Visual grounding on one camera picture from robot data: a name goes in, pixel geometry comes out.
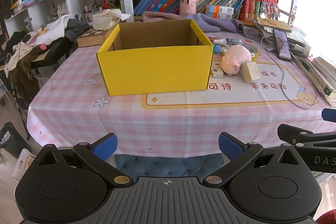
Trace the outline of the beige rectangular block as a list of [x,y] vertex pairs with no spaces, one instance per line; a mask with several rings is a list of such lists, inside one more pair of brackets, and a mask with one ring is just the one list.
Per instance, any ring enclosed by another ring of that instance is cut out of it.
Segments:
[[241,72],[245,83],[252,83],[261,79],[256,62],[245,63],[241,66]]

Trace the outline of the pink plush pig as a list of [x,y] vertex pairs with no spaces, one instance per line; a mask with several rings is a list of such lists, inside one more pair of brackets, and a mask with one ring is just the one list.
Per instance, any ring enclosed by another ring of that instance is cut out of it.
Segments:
[[222,57],[221,68],[227,75],[236,75],[240,72],[240,67],[243,64],[250,63],[251,61],[251,53],[246,47],[234,45]]

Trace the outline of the stack of books right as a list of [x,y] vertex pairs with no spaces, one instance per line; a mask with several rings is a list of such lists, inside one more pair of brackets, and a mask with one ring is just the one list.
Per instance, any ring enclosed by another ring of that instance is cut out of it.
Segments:
[[308,79],[314,84],[318,91],[325,98],[327,103],[335,107],[335,85],[321,72],[310,60],[291,54],[293,61],[303,71]]

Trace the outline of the pink checkered tablecloth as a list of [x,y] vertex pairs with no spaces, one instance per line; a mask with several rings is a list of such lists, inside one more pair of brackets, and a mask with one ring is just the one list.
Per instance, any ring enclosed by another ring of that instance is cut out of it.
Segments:
[[207,90],[111,97],[96,58],[97,47],[77,49],[50,77],[29,106],[27,128],[40,144],[71,147],[107,133],[118,138],[118,153],[148,157],[193,157],[218,152],[228,132],[264,147],[280,144],[285,123],[316,133],[335,130],[322,119],[327,102],[302,72],[258,49],[261,79],[210,81]]

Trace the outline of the black smartphone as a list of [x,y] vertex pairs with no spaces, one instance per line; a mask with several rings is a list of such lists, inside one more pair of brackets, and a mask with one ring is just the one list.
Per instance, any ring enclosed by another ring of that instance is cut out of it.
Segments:
[[277,44],[277,53],[279,59],[291,61],[291,53],[286,33],[284,31],[274,29],[273,34]]

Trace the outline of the small white red box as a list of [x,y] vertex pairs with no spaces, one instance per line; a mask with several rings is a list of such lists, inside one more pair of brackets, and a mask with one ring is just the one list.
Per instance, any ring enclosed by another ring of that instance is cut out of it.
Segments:
[[211,73],[210,73],[212,78],[222,78],[224,76],[224,72],[221,68],[221,64],[218,62],[213,62],[211,65]]

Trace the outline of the brown paper envelope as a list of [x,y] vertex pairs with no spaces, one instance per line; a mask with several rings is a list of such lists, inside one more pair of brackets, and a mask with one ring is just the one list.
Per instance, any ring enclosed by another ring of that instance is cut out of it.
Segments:
[[292,29],[287,23],[279,21],[279,20],[263,19],[263,18],[258,17],[257,22],[263,27],[269,27],[269,28],[273,28],[273,29],[285,31],[285,32],[292,32]]

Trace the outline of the yellow cardboard box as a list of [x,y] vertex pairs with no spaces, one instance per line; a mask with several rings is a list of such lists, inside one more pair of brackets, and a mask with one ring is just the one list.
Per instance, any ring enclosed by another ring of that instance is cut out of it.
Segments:
[[192,19],[120,23],[97,51],[110,96],[208,87],[213,44]]

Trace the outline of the pile of clothes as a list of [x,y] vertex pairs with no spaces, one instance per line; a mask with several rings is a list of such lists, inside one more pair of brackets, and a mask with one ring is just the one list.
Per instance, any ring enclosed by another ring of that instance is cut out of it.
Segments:
[[43,54],[52,43],[60,39],[76,42],[90,25],[68,14],[31,32],[15,32],[1,55],[6,78],[12,81],[14,90],[30,103],[40,90],[39,81],[33,75],[31,63]]

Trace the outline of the white tissue pack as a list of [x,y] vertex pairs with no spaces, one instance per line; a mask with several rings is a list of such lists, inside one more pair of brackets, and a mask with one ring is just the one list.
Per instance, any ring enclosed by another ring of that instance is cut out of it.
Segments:
[[124,14],[120,9],[107,9],[100,11],[93,16],[93,28],[97,31],[104,31],[113,28],[120,21],[130,18],[130,14]]

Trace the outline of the purple cloth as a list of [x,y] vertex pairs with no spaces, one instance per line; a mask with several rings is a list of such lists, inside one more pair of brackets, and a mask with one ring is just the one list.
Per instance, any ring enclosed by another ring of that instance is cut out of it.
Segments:
[[248,30],[248,28],[245,28],[244,24],[237,19],[217,19],[200,13],[182,16],[153,11],[146,11],[142,15],[143,22],[161,22],[182,19],[192,19],[203,32],[229,31],[236,34],[238,32],[242,32],[243,35],[250,40],[254,40],[256,42],[261,41],[261,37],[258,33]]

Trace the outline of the orange white boxes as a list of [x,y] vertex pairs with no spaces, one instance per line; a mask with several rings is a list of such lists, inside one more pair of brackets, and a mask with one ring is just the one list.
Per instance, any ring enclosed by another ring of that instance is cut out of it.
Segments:
[[232,19],[234,15],[234,8],[218,5],[206,5],[205,14],[215,19]]

